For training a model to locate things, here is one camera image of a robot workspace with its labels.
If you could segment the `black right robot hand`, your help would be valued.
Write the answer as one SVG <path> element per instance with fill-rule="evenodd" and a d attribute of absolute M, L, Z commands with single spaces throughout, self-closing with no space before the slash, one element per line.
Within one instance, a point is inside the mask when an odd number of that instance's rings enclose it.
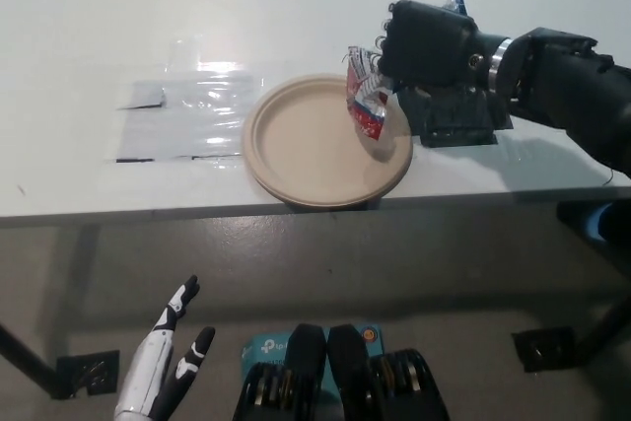
<path fill-rule="evenodd" d="M 483 33 L 475 21 L 411 0 L 389 6 L 378 67 L 404 86 L 486 88 L 492 56 L 507 40 Z"/>

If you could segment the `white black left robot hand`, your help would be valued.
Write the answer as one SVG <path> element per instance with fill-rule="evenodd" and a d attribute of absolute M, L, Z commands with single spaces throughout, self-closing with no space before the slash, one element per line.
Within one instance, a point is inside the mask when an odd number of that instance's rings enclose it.
<path fill-rule="evenodd" d="M 175 368 L 170 370 L 169 365 L 177 323 L 199 290 L 198 278 L 190 276 L 138 346 L 114 409 L 115 420 L 168 420 L 188 393 L 211 347 L 215 328 L 204 327 Z"/>

